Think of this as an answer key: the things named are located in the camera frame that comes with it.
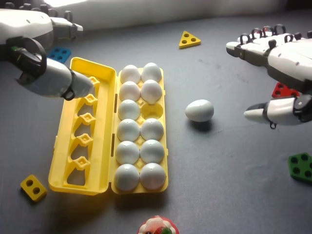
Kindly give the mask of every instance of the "blue block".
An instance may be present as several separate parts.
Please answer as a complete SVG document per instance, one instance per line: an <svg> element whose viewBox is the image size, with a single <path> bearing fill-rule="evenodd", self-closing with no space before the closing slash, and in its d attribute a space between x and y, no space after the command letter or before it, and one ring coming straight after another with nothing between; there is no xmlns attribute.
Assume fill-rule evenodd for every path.
<svg viewBox="0 0 312 234"><path fill-rule="evenodd" d="M51 53L48 55L48 58L55 61L65 63L68 57L71 55L71 51L64 47L54 47Z"/></svg>

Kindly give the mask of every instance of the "open egg carton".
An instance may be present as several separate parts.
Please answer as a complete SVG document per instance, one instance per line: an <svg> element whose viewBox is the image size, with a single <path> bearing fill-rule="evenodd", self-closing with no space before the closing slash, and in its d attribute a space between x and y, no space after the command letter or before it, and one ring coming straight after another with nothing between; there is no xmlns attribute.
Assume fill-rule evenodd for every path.
<svg viewBox="0 0 312 234"><path fill-rule="evenodd" d="M160 80L158 82L146 81L149 77L146 73L147 76L143 79L146 84L144 84L141 74L144 73L144 69L148 71L149 66L158 68L153 63L138 69L130 65L126 66L119 76L116 76L116 71L111 67L82 58L71 60L71 69L88 76L94 84L95 92L83 98L64 101L49 174L49 185L53 191L96 195L105 192L111 184L112 190L117 194L134 194L162 192L168 187L164 76L162 69L158 68L161 73ZM130 81L133 68L139 73L139 80L135 82ZM148 83L153 83L152 86L157 86L158 89L161 88L158 100L153 99L155 92ZM135 120L124 119L125 116L129 116L127 115L129 108L120 107L122 103L132 102L133 104L133 101L128 100L129 98L140 110L138 117L134 117ZM91 108L93 113L83 113L81 110L85 106ZM159 133L158 129L155 134L151 132L153 122L157 122L158 126L161 123L162 133ZM127 128L127 124L130 123L139 127L138 135L137 127L135 133ZM145 128L147 130L142 128L144 123L149 125ZM89 127L90 131L83 132L81 127ZM133 154L124 150L116 155L119 145L120 148L127 149L127 144L124 143L131 141L134 143L130 142L132 149L135 148L138 152L143 144L149 139L153 140L155 135L158 139L155 138L154 141L157 140L163 149L163 156L157 162L153 162L154 157L151 156L155 153L153 150L146 154L148 160L142 160L142 157L137 155L137 160L132 157L132 162L130 162L127 157ZM83 183L69 181L75 172L83 174Z"/></svg>

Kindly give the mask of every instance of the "gray tabletop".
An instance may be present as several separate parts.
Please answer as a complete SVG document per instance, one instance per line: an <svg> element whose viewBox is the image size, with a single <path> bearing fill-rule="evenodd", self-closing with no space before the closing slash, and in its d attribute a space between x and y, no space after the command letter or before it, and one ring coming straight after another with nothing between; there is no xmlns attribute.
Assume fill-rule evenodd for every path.
<svg viewBox="0 0 312 234"><path fill-rule="evenodd" d="M265 68L229 56L225 44L254 27L283 23L288 32L312 30L312 11L231 17L86 32L63 46L120 71L152 61L164 70L169 187L160 194L96 196L56 193L32 205L20 182L34 174L48 188L61 99L21 86L12 65L0 64L0 233L134 234L143 221L162 215L180 233L309 234L312 187L289 176L287 159L312 153L310 123L256 124L245 109L270 100L276 81ZM200 46L178 49L186 30ZM214 105L208 125L191 124L185 107L197 99Z"/></svg>

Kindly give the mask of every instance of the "white wall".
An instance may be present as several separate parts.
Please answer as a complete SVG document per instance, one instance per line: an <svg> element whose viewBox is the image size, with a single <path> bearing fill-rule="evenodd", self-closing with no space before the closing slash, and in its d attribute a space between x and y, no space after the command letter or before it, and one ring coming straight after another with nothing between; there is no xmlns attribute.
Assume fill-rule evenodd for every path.
<svg viewBox="0 0 312 234"><path fill-rule="evenodd" d="M287 0L87 0L56 8L70 10L84 30L127 27L284 9Z"/></svg>

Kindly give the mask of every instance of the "yellow egg carton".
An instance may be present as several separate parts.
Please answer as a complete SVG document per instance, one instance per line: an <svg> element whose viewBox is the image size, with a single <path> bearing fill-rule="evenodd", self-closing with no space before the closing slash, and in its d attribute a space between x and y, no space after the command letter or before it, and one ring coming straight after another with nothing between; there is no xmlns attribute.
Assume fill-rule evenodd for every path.
<svg viewBox="0 0 312 234"><path fill-rule="evenodd" d="M159 163L166 173L166 181L157 190L145 189L141 183L129 192L119 190L114 183L114 175L120 164L115 159L115 148L120 143L117 138L117 127L121 120L118 117L118 107L121 103L119 90L121 87L120 74L108 66L88 61L82 58L73 58L70 68L89 77L95 87L95 95L89 94L83 98L64 101L58 135L54 145L49 185L53 191L96 195L108 189L111 183L112 190L116 194L154 193L162 192L168 187L168 149L166 143L166 121L165 121L165 90L164 76L161 69L162 79L159 85L162 89L162 97L157 103L150 105L141 97L137 101L141 115L136 120L139 126L148 119L158 119L164 127L164 135L159 141L164 149L165 156ZM78 116L80 109L84 106L92 106L93 115L84 113ZM81 125L90 126L91 135L83 133L75 135ZM138 148L144 143L140 136L136 141ZM71 155L78 147L86 147L87 155L81 155L72 159ZM134 166L140 172L145 163L140 158ZM84 185L69 183L68 177L74 170L84 171Z"/></svg>

